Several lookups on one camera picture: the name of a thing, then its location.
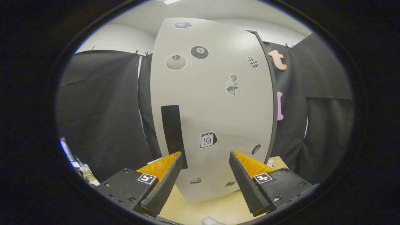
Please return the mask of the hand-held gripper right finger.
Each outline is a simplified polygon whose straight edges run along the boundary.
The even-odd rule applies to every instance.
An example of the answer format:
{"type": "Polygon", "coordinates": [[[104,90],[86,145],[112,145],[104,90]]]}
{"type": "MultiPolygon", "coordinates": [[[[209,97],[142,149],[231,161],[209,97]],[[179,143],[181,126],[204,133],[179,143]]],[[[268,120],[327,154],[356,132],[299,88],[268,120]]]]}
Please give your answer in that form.
{"type": "Polygon", "coordinates": [[[273,169],[237,151],[230,152],[229,165],[254,217],[288,208],[319,186],[288,168],[273,169]]]}

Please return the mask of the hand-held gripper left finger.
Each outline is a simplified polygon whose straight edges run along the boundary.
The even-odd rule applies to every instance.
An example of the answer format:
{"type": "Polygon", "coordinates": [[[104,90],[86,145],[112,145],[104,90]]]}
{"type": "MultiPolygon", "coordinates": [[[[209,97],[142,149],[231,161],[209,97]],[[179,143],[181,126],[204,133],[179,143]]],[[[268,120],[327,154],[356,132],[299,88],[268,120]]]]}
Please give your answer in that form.
{"type": "Polygon", "coordinates": [[[154,218],[168,200],[182,166],[183,154],[175,152],[138,170],[124,168],[95,189],[123,208],[154,218]]]}

